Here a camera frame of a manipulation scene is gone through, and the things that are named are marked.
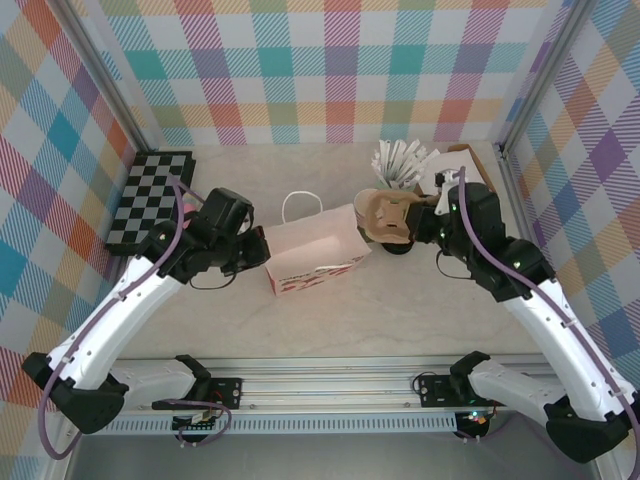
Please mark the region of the small control board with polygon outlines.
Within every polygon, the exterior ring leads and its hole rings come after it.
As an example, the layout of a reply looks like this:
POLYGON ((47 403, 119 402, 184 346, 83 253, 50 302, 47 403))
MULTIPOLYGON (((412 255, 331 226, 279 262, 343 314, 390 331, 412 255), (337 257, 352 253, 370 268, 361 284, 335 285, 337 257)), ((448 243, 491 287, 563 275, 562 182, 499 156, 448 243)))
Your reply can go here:
POLYGON ((173 416, 171 420, 171 430, 175 432, 181 431, 183 435, 195 435, 197 432, 214 431, 218 418, 218 414, 204 411, 173 416))
POLYGON ((472 410, 456 415, 457 429, 471 437, 485 436, 490 428, 493 414, 488 411, 472 410))

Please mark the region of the brown pulp cup carrier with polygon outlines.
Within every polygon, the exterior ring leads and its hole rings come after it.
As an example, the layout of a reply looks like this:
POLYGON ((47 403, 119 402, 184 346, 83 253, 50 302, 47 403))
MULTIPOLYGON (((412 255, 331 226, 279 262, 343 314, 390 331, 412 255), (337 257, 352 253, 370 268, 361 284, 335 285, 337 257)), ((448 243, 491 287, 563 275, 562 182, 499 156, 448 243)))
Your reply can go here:
POLYGON ((408 244, 411 241, 407 215, 413 204, 421 199, 412 192, 377 190, 367 200, 363 229, 366 235, 380 244, 408 244))

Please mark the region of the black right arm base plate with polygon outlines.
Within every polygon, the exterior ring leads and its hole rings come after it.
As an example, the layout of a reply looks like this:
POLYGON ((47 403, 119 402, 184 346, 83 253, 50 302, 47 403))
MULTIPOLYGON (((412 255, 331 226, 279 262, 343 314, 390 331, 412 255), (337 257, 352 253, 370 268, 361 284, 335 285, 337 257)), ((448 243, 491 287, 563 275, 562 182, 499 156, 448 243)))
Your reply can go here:
POLYGON ((473 403, 455 390, 446 375, 426 373, 417 376, 412 388, 418 395, 422 408, 463 407, 473 403))

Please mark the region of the aluminium right frame post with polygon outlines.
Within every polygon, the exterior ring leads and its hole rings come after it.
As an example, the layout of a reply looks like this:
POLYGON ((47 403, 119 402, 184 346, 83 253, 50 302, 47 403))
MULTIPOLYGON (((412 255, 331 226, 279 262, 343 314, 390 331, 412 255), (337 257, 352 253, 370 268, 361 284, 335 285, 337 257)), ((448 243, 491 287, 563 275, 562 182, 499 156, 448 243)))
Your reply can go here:
POLYGON ((569 50, 576 42, 598 0, 549 0, 536 23, 531 42, 525 50, 524 66, 505 97, 491 139, 498 151, 513 149, 531 122, 534 111, 555 80, 569 50))

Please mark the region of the aluminium side rail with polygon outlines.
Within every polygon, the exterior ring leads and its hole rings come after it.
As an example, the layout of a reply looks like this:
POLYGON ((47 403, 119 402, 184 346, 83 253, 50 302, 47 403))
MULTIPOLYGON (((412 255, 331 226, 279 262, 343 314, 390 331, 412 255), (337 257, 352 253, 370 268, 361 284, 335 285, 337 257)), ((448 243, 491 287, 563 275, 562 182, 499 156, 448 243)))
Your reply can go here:
POLYGON ((539 242, 535 236, 533 228, 528 222, 524 199, 518 189, 517 182, 509 162, 509 155, 504 152, 504 149, 498 143, 494 144, 493 148, 510 208, 514 216, 517 231, 522 238, 525 238, 539 247, 539 242))

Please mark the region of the small left control board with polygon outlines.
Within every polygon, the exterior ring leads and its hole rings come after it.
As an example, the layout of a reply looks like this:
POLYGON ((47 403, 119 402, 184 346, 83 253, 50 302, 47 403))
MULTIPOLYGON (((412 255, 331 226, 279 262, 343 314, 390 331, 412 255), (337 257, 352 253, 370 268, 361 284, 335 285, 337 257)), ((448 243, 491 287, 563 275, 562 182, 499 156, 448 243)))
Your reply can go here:
POLYGON ((171 420, 171 430, 175 432, 181 431, 183 435, 195 435, 197 432, 214 431, 218 418, 218 414, 204 411, 173 416, 171 420))

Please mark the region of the aluminium frame post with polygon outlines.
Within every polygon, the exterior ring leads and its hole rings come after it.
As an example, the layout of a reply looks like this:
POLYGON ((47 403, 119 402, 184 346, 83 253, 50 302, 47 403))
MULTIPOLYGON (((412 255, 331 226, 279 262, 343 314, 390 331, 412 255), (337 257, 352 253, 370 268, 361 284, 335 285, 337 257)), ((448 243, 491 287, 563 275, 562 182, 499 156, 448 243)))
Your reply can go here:
POLYGON ((158 148, 156 141, 153 140, 149 143, 150 137, 143 132, 139 122, 135 119, 123 96, 123 91, 118 87, 101 54, 101 50, 96 47, 93 37, 86 29, 85 23, 72 5, 71 0, 46 1, 68 34, 97 88, 104 95, 106 102, 112 108, 115 117, 135 148, 142 151, 156 150, 158 148))
POLYGON ((498 151, 513 149, 531 122, 534 111, 555 80, 569 50, 576 42, 598 0, 549 0, 536 23, 531 42, 525 50, 524 66, 505 97, 491 139, 498 151))

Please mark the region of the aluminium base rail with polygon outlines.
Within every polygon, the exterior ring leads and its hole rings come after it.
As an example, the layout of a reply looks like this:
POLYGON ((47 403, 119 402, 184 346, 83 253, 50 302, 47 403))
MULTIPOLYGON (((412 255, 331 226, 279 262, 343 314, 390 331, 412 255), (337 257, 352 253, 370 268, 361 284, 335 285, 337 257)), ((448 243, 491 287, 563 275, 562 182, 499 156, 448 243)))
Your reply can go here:
MULTIPOLYGON (((101 385, 122 393, 122 410, 170 411, 175 415, 197 412, 218 414, 227 408, 203 400, 205 382, 213 377, 243 380, 237 410, 336 410, 386 407, 421 407, 412 388, 415 377, 430 373, 449 377, 447 357, 348 357, 207 359, 189 355, 171 360, 124 360, 109 367, 95 366, 93 377, 84 378, 74 361, 48 356, 51 369, 82 391, 101 385)), ((487 408, 491 401, 471 399, 462 408, 487 408)))

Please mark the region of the white red printed paper bag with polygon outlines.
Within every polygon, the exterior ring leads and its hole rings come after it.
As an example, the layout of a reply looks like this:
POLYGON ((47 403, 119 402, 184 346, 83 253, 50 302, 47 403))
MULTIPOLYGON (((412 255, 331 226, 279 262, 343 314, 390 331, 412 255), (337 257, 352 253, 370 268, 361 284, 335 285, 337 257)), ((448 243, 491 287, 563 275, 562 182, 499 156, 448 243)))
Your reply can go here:
POLYGON ((265 269, 277 297, 337 278, 371 253, 358 230, 353 205, 326 210, 321 198, 309 191, 289 193, 282 205, 302 195, 318 202, 317 214, 289 221, 282 213, 279 225, 264 230, 270 251, 265 269))

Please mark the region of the black grey chessboard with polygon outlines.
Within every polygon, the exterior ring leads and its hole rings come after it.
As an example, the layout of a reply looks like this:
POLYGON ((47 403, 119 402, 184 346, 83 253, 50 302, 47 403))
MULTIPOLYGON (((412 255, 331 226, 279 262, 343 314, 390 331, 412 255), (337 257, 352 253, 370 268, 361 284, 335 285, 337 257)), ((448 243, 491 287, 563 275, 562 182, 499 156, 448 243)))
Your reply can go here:
POLYGON ((138 152, 105 242, 113 256, 128 257, 151 228, 177 217, 175 192, 169 176, 190 186, 196 160, 190 151, 138 152))

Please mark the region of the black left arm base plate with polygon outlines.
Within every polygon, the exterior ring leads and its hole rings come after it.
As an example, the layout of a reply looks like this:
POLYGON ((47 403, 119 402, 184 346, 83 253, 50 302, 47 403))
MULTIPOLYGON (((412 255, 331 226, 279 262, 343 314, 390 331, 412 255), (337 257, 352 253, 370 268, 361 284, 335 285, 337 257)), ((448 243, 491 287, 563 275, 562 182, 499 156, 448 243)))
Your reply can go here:
POLYGON ((205 382, 203 400, 237 410, 243 391, 243 380, 237 377, 211 378, 205 382))

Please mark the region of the white napkin stack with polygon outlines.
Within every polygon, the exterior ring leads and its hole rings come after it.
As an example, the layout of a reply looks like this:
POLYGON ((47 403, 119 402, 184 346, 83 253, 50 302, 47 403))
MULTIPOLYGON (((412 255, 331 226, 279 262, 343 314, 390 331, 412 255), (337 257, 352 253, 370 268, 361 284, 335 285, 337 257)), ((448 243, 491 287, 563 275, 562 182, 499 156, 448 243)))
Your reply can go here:
POLYGON ((462 151, 452 151, 441 153, 429 166, 419 185, 424 194, 435 195, 438 190, 435 186, 435 174, 446 169, 459 170, 465 167, 465 178, 467 182, 477 182, 485 184, 485 180, 480 170, 476 166, 469 149, 462 151))

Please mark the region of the grey metal panel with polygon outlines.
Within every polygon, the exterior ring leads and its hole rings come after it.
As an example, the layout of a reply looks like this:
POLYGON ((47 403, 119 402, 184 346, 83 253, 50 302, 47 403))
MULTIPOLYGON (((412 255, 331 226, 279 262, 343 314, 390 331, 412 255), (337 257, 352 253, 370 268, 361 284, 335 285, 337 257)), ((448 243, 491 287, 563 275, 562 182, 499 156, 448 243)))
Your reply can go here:
POLYGON ((203 448, 172 437, 91 437, 65 480, 593 480, 532 436, 235 436, 203 448))

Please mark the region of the small right control board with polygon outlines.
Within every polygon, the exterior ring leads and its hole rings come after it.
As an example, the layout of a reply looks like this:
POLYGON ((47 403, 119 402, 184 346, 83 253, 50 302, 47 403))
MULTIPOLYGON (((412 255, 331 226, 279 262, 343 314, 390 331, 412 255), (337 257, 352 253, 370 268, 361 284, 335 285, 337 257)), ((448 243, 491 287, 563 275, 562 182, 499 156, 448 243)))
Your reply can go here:
POLYGON ((490 428, 493 414, 488 411, 472 410, 456 415, 457 429, 471 437, 485 436, 490 428))

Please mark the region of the brown cardboard napkin box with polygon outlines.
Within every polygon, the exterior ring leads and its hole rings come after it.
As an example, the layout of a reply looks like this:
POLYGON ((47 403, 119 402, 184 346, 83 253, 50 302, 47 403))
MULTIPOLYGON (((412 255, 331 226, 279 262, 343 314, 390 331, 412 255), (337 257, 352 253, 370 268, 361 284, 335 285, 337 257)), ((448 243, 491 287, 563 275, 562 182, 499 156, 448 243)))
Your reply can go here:
POLYGON ((452 152, 452 151, 462 151, 462 150, 465 150, 465 149, 469 149, 470 150, 471 155, 472 155, 472 157, 474 159, 474 162, 476 163, 476 166, 480 170, 481 175, 485 180, 485 185, 487 185, 492 191, 494 191, 495 190, 494 183, 491 180, 485 165, 481 162, 481 158, 480 158, 479 154, 469 144, 453 145, 446 152, 441 152, 441 153, 447 153, 447 152, 452 152))

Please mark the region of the aluminium left frame post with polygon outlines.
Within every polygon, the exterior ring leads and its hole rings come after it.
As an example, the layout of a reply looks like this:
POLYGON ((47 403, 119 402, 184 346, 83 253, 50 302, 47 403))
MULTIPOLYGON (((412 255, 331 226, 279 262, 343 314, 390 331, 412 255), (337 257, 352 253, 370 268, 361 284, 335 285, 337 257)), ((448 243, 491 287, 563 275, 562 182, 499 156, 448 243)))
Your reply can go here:
POLYGON ((93 37, 86 29, 85 23, 72 5, 71 0, 46 1, 68 34, 97 88, 104 95, 106 102, 112 108, 115 117, 135 148, 142 151, 156 150, 158 148, 156 141, 153 140, 149 143, 150 137, 143 132, 139 122, 135 119, 123 96, 123 91, 118 87, 101 54, 101 50, 96 47, 93 37))

